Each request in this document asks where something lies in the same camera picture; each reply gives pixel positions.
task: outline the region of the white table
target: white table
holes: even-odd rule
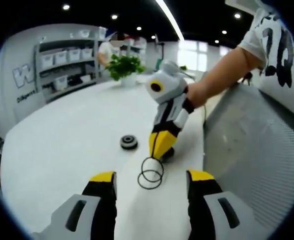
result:
[[[29,233],[42,231],[51,214],[90,177],[117,172],[115,240],[188,239],[186,169],[203,169],[202,112],[192,113],[178,136],[175,156],[155,190],[138,186],[148,156],[156,102],[143,84],[106,82],[62,97],[34,112],[6,136],[0,179],[9,209]],[[120,138],[139,146],[124,151]]]

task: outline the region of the human hand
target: human hand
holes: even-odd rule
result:
[[[208,99],[205,85],[201,82],[189,84],[187,98],[195,109],[204,105]]]

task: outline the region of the white storage bin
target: white storage bin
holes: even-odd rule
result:
[[[60,51],[55,53],[55,64],[61,65],[67,63],[67,51]]]
[[[82,59],[91,59],[93,57],[93,49],[92,48],[84,48],[81,50]]]
[[[89,74],[85,76],[81,76],[80,79],[82,80],[83,83],[89,83],[92,80]]]
[[[69,50],[69,61],[70,62],[77,62],[81,59],[81,50],[80,49],[73,49]]]
[[[68,75],[60,76],[53,81],[53,86],[56,91],[61,91],[68,87],[67,77]]]
[[[79,35],[81,38],[89,38],[91,31],[89,29],[83,29],[79,31]]]
[[[42,69],[48,69],[54,65],[54,55],[47,54],[41,56],[41,67]]]
[[[95,38],[104,40],[106,37],[107,28],[100,26],[95,32]]]

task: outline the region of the metal mesh panel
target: metal mesh panel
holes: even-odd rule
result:
[[[294,204],[294,115],[239,84],[206,124],[204,170],[273,232]]]

